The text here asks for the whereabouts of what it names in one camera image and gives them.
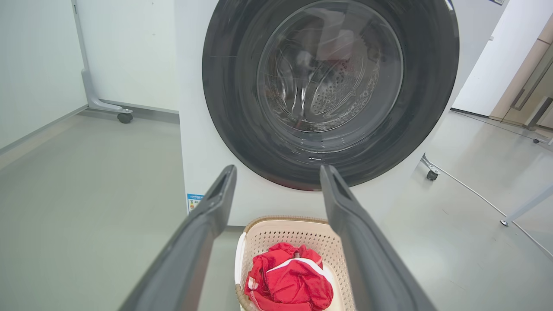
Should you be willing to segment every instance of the door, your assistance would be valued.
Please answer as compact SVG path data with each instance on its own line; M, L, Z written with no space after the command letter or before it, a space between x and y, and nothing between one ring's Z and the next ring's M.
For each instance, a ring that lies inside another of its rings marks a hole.
M552 64L553 48L549 47L502 119L503 123L536 131L522 131L531 138L553 137L553 122L549 116L553 108Z
M280 185L349 186L405 159L455 82L449 1L220 0L207 30L207 106L227 147Z

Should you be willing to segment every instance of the energy label sticker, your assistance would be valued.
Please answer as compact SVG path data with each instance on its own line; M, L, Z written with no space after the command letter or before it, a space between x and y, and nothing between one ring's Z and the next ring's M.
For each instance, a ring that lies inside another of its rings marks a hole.
M203 195L200 194L190 194L188 193L188 214L200 203L200 201L204 198Z

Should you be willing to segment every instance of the metal stand leg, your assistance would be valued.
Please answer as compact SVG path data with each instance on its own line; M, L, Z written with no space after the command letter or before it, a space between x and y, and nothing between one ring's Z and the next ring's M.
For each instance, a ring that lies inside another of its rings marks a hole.
M534 139L534 143L539 143L539 142L543 142L543 143L546 143L548 146L552 145L553 144L553 138L550 139L549 141L545 140L545 139L541 139L541 138L536 138Z
M124 109L121 106L116 106L110 103L102 102L100 101L98 96L96 96L96 90L94 89L94 84L92 83L92 76L90 75L90 68L88 66L88 57L86 56L85 42L82 37L81 20L79 18L79 14L77 13L77 0L71 0L71 4L73 5L75 25L77 26L77 36L79 38L79 44L81 45L82 62L85 66L85 68L82 70L81 75L82 75L82 82L85 86L85 94L86 94L86 100L88 102L88 107L92 109L98 109L98 110L119 112L119 115L117 116L119 121L123 123L129 123L133 118L131 115L131 113L133 112L132 110Z
M531 210L536 205L540 204L543 200L547 199L553 195L553 184L547 186L544 190L542 190L540 193L536 194L533 198L528 200L523 206L519 207L514 213L509 215L505 220L502 220L501 223L504 226L509 226L509 223L518 217L522 216L522 214L526 213L527 211Z
M432 162L430 162L427 158L426 158L426 153L422 155L422 158L420 159L420 161L426 166L428 167L428 169L430 170L428 172L428 174L426 175L426 178L428 180L436 180L436 178L438 178L438 175L441 174L440 170L438 170L437 167L434 166L434 164L432 164Z

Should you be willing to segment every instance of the wall baseboard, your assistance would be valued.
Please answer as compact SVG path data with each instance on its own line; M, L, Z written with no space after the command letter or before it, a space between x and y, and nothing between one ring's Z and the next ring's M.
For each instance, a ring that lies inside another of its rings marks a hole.
M460 112L460 113L465 113L465 114L471 115L471 116L477 116L477 117L486 118L486 119L489 118L489 116L480 115L479 113L474 113L474 112L465 111L465 110L456 109L456 108L450 108L450 109L451 109L451 111Z
M112 105L117 106L123 106L123 107L130 107L130 108L141 108L144 110L153 110L153 111L160 111L160 112L168 112L168 113L174 113L179 114L178 110L171 110L171 109L165 109L165 108L157 108L157 107L150 107L150 106L143 106L143 105L135 105L133 103L127 103L127 102L120 102L120 101L113 101L113 100L103 100L100 99L100 101L103 101L105 103L110 103Z
M70 118L79 112L87 109L88 106L82 106L79 109L71 111L67 115L54 120L38 130L23 136L15 142L0 149L0 170L31 152L36 147L42 145L48 140L56 137L63 131L72 127L78 119Z
M113 102L110 101L109 103L121 106L123 108L128 108L133 111L132 115L135 118L140 119L148 119L152 121L161 121L161 122L168 122L173 124L179 124L180 123L180 116L178 113L175 112L167 112L162 111L159 109L150 109L148 108L140 108L137 106L126 106L122 102ZM106 110L96 110L96 109L87 109L80 113L80 115L87 116L87 117L93 117L93 118L102 118L102 119L108 119L108 120L117 120L116 112L113 111L106 111Z
M547 127L547 126L543 126L543 125L538 125L538 128L545 129L545 130L547 130L547 131L553 132L553 128L551 128L551 127Z

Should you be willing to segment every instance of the washing machine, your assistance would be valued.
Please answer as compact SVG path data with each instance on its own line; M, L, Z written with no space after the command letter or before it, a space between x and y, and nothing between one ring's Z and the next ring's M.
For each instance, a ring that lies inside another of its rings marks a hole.
M380 222L503 8L488 0L176 0L187 209L233 164L229 225L326 218L319 169L332 165Z

